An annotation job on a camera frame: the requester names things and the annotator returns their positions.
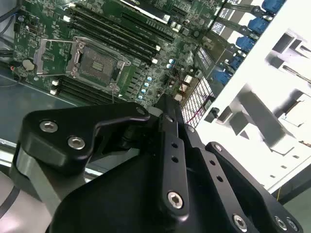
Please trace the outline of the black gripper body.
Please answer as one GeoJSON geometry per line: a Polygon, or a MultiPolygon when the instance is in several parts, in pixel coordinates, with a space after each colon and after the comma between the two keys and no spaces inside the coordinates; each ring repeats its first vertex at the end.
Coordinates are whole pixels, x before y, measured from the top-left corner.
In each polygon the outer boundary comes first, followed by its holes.
{"type": "Polygon", "coordinates": [[[185,160],[137,156],[69,194],[52,233],[232,233],[209,184],[185,160]]]}

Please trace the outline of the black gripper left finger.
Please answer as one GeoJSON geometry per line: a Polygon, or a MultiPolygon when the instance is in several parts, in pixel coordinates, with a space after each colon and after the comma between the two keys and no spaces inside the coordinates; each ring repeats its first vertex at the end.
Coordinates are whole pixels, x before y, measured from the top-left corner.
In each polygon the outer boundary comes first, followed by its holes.
{"type": "Polygon", "coordinates": [[[14,155],[16,182],[30,183],[52,217],[78,188],[137,156],[184,159],[173,98],[151,115],[135,102],[27,114],[14,155]]]}

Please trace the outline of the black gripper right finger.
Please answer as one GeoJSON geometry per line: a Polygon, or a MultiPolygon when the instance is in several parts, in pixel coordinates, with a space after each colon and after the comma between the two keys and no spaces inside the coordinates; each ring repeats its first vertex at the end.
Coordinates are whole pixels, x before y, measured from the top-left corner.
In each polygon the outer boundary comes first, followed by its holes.
{"type": "Polygon", "coordinates": [[[190,233],[301,233],[303,227],[222,145],[203,144],[174,101],[185,145],[190,233]]]}

